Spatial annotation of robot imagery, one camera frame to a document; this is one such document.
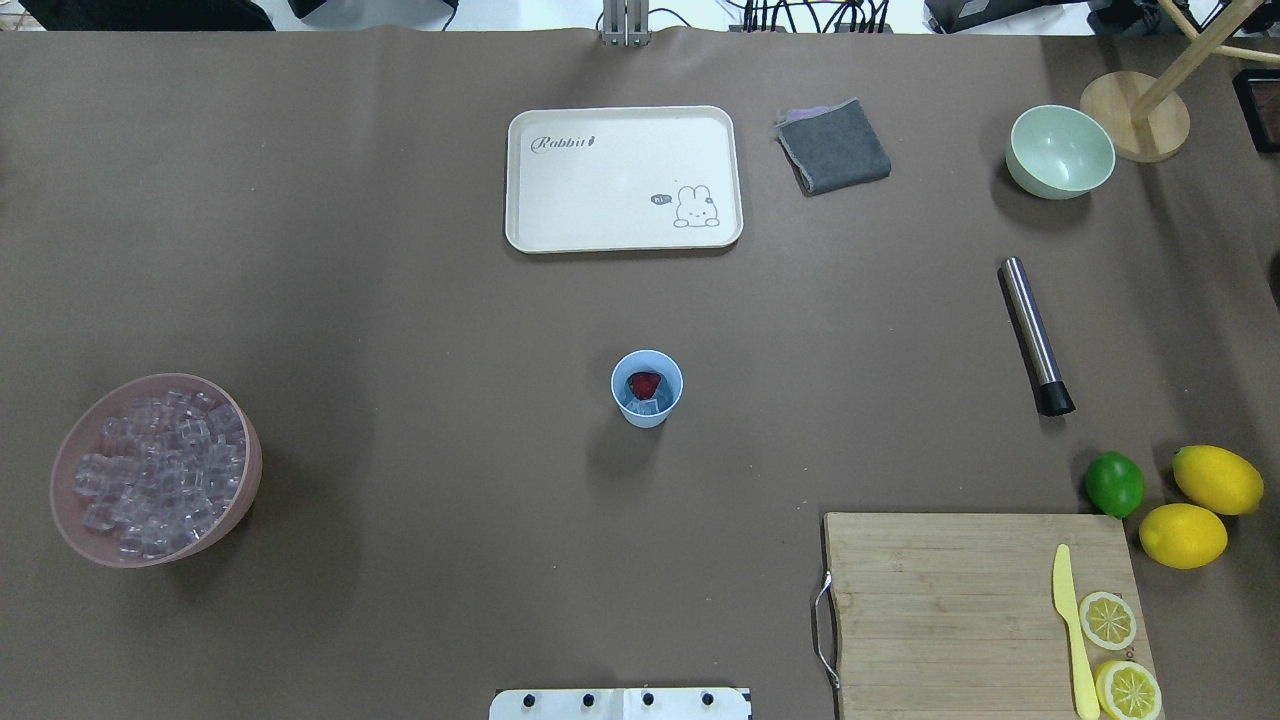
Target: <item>lime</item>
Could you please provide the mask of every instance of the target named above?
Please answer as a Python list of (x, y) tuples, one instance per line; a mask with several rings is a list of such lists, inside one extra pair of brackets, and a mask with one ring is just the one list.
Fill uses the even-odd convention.
[(1093, 592), (1080, 601), (1080, 629), (1102, 650), (1124, 650), (1138, 637), (1138, 618), (1123, 597)]
[(1160, 685), (1151, 670), (1137, 662), (1107, 660), (1098, 665), (1094, 688), (1102, 710), (1115, 720), (1153, 720), (1160, 716)]
[(1248, 460), (1212, 445), (1174, 454), (1174, 480), (1196, 505), (1219, 515), (1248, 515), (1262, 501), (1262, 475)]
[(1190, 570), (1217, 560), (1226, 550), (1226, 527), (1198, 505), (1174, 502), (1152, 510), (1138, 525), (1138, 541), (1152, 560)]
[(1119, 452), (1103, 452), (1084, 474), (1084, 492), (1098, 510), (1120, 518), (1142, 505), (1142, 470)]

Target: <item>yellow knife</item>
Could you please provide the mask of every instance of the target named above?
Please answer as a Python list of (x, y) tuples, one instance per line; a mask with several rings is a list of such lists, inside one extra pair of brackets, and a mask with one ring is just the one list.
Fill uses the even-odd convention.
[(1101, 708), (1093, 689), (1089, 656), (1084, 653), (1080, 611), (1075, 605), (1075, 579), (1071, 578), (1071, 548), (1057, 546), (1053, 556), (1053, 609), (1066, 620), (1066, 637), (1071, 643), (1071, 689), (1075, 691), (1075, 714), (1084, 720), (1098, 720)]

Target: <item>cutting board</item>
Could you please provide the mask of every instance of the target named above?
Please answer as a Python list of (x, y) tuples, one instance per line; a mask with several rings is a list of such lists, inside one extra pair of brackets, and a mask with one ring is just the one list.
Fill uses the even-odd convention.
[(824, 525), (841, 717), (1076, 717), (1066, 624), (1053, 611), (1059, 543), (1071, 547), (1076, 601), (1108, 591), (1138, 616), (1128, 651), (1085, 639), (1091, 666), (1129, 659), (1160, 678), (1114, 518), (828, 512)]

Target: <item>red fruit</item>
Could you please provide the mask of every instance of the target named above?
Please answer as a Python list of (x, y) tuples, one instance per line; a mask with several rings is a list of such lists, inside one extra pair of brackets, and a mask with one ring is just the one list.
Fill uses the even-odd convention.
[(658, 383), (660, 382), (662, 375), (658, 373), (636, 373), (627, 378), (627, 386), (631, 387), (631, 393), (637, 400), (649, 400), (653, 397), (653, 393), (658, 392)]

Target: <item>mint green bowl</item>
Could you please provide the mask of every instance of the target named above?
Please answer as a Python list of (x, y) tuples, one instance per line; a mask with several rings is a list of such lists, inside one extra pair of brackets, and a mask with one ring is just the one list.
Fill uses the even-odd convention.
[(1116, 167), (1116, 149), (1093, 118), (1064, 105), (1037, 105), (1018, 117), (1005, 149), (1009, 174), (1046, 200), (1079, 197)]

